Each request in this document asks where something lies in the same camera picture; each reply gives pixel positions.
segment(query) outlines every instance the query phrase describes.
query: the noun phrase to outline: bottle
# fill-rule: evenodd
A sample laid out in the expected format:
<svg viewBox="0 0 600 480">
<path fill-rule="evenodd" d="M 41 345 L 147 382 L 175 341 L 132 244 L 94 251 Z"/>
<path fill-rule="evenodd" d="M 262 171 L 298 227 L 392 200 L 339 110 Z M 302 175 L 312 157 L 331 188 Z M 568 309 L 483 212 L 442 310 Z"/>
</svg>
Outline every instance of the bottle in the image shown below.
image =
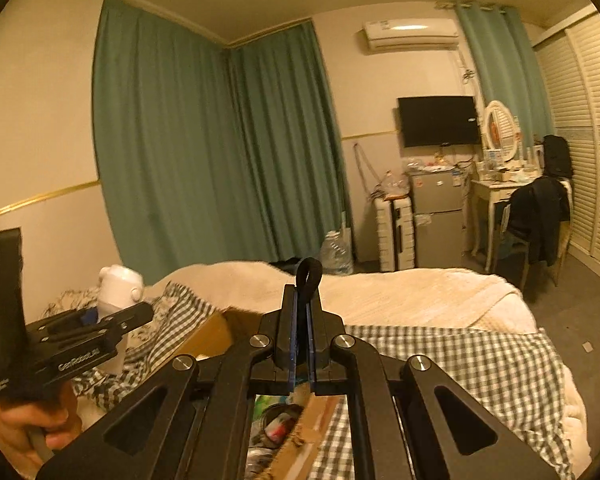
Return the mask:
<svg viewBox="0 0 600 480">
<path fill-rule="evenodd" d="M 119 265 L 103 267 L 100 270 L 100 291 L 97 299 L 98 321 L 135 305 L 141 300 L 143 291 L 141 274 Z M 127 340 L 128 334 L 123 335 L 116 346 L 118 354 L 100 364 L 98 366 L 100 370 L 113 375 L 122 372 Z"/>
<path fill-rule="evenodd" d="M 325 274 L 348 276 L 353 273 L 351 250 L 337 231 L 329 231 L 320 248 L 320 262 Z"/>
</svg>

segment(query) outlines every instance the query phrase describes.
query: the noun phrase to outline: handheld controller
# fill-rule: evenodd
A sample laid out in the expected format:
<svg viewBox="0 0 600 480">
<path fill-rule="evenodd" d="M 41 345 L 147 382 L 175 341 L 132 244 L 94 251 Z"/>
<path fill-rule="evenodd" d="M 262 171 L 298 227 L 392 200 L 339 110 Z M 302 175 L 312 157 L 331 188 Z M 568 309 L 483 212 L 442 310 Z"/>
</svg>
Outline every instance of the handheld controller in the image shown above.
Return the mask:
<svg viewBox="0 0 600 480">
<path fill-rule="evenodd" d="M 115 357 L 123 335 L 153 319 L 141 302 L 99 322 L 69 310 L 25 324 L 22 265 L 20 229 L 0 231 L 0 399 L 56 399 L 65 381 Z"/>
</svg>

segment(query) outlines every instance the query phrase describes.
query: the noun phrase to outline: hand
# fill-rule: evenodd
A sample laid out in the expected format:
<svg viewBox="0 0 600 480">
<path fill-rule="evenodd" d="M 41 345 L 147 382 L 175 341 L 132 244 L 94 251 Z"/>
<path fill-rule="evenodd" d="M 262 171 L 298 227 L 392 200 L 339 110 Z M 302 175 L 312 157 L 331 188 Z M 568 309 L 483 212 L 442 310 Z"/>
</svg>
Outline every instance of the hand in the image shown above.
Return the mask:
<svg viewBox="0 0 600 480">
<path fill-rule="evenodd" d="M 59 402 L 11 402 L 0 400 L 0 450 L 20 474 L 35 476 L 43 461 L 27 436 L 27 426 L 43 428 L 49 449 L 62 449 L 82 431 L 78 400 L 67 382 Z"/>
</svg>

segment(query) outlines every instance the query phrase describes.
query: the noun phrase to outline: metal screw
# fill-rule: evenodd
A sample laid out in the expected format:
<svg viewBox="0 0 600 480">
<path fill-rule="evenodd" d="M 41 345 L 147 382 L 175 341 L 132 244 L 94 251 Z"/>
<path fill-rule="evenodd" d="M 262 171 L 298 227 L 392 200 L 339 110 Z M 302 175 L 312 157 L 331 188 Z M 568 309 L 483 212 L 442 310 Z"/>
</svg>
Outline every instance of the metal screw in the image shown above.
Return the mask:
<svg viewBox="0 0 600 480">
<path fill-rule="evenodd" d="M 271 339 L 264 334 L 252 335 L 251 339 L 249 339 L 249 344 L 254 348 L 264 348 L 265 346 L 269 346 L 269 343 L 271 343 Z"/>
<path fill-rule="evenodd" d="M 334 343 L 340 348 L 351 348 L 356 344 L 356 340 L 349 334 L 340 334 L 333 338 Z"/>
<path fill-rule="evenodd" d="M 188 355 L 179 355 L 173 360 L 173 367 L 179 372 L 189 370 L 192 366 L 193 359 Z"/>
<path fill-rule="evenodd" d="M 424 355 L 414 355 L 409 359 L 411 367 L 419 372 L 424 372 L 431 368 L 431 360 Z"/>
</svg>

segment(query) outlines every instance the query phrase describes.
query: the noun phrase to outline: air conditioner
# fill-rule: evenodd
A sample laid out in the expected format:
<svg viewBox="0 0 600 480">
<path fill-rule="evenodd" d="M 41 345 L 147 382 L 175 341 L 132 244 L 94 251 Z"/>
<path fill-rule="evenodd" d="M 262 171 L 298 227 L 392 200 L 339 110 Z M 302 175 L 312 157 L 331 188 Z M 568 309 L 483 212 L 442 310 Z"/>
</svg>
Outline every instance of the air conditioner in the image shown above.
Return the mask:
<svg viewBox="0 0 600 480">
<path fill-rule="evenodd" d="M 458 27 L 449 18 L 384 20 L 365 23 L 371 50 L 456 48 Z"/>
</svg>

